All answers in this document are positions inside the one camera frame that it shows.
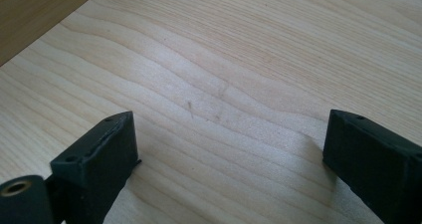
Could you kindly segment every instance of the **wooden table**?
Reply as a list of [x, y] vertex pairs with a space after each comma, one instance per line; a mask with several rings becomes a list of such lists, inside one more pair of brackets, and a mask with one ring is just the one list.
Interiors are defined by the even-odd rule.
[[379, 223], [321, 163], [330, 109], [422, 143], [422, 0], [89, 0], [0, 68], [0, 182], [134, 111], [105, 223]]

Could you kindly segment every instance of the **wooden surface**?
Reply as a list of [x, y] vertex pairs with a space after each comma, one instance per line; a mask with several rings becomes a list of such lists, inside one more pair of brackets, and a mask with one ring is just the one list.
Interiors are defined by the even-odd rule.
[[329, 169], [330, 109], [422, 143], [422, 0], [90, 0], [0, 68], [0, 181], [134, 111], [105, 223], [380, 223]]
[[0, 66], [87, 0], [0, 0]]

